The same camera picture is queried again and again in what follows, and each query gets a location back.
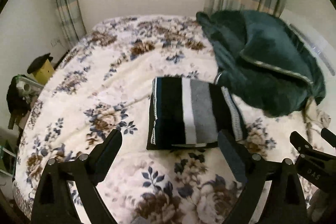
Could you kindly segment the black grey striped knit garment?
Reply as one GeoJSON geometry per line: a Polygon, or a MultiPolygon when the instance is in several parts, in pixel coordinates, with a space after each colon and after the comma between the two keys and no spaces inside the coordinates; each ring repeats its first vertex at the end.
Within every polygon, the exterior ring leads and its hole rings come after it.
{"type": "Polygon", "coordinates": [[[216,147],[218,133],[247,139],[243,116],[225,87],[184,77],[152,82],[148,150],[216,147]]]}

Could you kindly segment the dark green fleece blanket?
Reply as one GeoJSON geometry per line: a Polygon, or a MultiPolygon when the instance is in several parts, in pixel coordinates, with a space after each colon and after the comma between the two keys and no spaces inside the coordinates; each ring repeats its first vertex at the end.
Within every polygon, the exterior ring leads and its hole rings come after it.
{"type": "Polygon", "coordinates": [[[288,25],[265,12],[222,10],[196,14],[213,46],[215,83],[271,117],[303,110],[326,97],[316,58],[288,25]]]}

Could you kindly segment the bedside clutter with black bag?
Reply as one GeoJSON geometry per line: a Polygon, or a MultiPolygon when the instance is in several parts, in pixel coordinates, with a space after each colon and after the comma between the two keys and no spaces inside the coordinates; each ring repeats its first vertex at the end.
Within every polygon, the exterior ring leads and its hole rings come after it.
{"type": "Polygon", "coordinates": [[[9,130],[12,130],[15,124],[19,124],[31,111],[33,98],[37,97],[43,88],[43,85],[25,75],[16,75],[12,78],[6,95],[10,113],[9,130]]]}

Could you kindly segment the cream floral fleece bed blanket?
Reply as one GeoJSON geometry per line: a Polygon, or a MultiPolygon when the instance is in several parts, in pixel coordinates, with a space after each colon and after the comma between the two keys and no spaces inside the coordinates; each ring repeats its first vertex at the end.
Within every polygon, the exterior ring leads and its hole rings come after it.
{"type": "MultiPolygon", "coordinates": [[[[122,134],[104,181],[96,189],[116,223],[224,223],[243,184],[219,146],[148,150],[152,82],[184,77],[215,84],[218,65],[201,25],[182,16],[127,16],[104,20],[75,46],[35,102],[19,146],[15,198],[31,220],[35,194],[49,159],[76,160],[112,130],[122,134]]],[[[335,156],[321,137],[335,134],[335,112],[310,100],[301,111],[271,117],[231,93],[248,132],[236,141],[267,161],[294,163],[290,143],[298,132],[313,150],[335,156]]],[[[298,174],[308,223],[335,223],[335,193],[325,193],[298,174]]],[[[68,182],[80,223],[91,223],[68,182]]]]}

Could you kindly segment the black cap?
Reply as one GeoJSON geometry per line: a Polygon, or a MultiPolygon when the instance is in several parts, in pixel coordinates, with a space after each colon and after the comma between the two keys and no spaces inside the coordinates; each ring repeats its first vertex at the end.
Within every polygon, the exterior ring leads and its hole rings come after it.
{"type": "Polygon", "coordinates": [[[27,68],[27,73],[32,74],[37,70],[41,69],[41,67],[45,64],[46,61],[51,61],[53,57],[51,57],[50,53],[37,57],[27,68]]]}

